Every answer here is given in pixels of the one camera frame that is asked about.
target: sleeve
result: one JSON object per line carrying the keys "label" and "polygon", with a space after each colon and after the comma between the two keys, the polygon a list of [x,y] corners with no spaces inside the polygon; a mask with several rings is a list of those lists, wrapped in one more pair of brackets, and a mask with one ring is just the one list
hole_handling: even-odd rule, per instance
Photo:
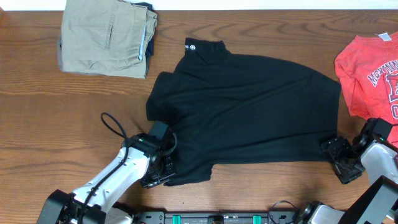
{"label": "sleeve", "polygon": [[347,61],[339,56],[335,60],[336,75],[341,83],[341,89],[345,102],[351,116],[360,116],[364,119],[369,118],[368,107],[366,106],[366,97],[359,80],[355,74],[352,74],[347,65]]}

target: wooden surface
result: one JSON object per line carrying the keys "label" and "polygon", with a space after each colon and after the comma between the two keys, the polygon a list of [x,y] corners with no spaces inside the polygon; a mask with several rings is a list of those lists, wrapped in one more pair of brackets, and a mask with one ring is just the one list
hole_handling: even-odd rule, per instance
{"label": "wooden surface", "polygon": [[[148,131],[145,103],[157,75],[172,72],[184,38],[223,40],[234,54],[266,55],[337,80],[333,62],[356,34],[398,30],[396,11],[160,11],[145,80],[62,73],[56,42],[62,12],[6,12],[0,26],[0,223],[35,223],[55,190],[71,192],[101,171],[122,141],[103,126],[110,112],[129,134]],[[340,98],[338,131],[364,121]],[[217,165],[211,180],[150,190],[134,184],[120,199],[136,209],[258,211],[279,200],[320,200],[347,209],[367,175],[342,185],[326,162]]]}

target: white tag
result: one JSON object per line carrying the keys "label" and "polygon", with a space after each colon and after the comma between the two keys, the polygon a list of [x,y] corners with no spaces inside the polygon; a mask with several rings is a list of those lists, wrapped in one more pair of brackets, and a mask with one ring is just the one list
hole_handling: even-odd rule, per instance
{"label": "white tag", "polygon": [[388,33],[383,33],[383,34],[377,34],[382,40],[384,41],[390,41],[392,40],[390,35]]}

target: black cloth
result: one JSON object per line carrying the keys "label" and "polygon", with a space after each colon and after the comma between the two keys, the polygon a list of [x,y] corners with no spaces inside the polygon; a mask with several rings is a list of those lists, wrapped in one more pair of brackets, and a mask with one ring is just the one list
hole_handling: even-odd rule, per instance
{"label": "black cloth", "polygon": [[[139,2],[139,3],[134,3],[138,6],[145,6],[148,10],[154,12],[154,8],[151,4],[146,3],[146,2]],[[154,38],[151,38],[151,40],[148,42],[147,50],[145,51],[145,57],[147,58],[147,63],[149,64],[148,58],[154,54]]]}
{"label": "black cloth", "polygon": [[186,39],[185,56],[159,75],[146,104],[147,118],[177,135],[167,185],[209,180],[213,164],[325,161],[320,144],[336,136],[340,90],[297,63]]}

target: beige cloth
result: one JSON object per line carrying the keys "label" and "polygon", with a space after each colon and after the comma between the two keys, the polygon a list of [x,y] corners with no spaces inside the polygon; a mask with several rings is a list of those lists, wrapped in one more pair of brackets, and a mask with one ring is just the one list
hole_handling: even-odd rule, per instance
{"label": "beige cloth", "polygon": [[145,50],[156,24],[157,14],[144,6],[117,0],[68,0],[61,34],[63,71],[145,78]]}

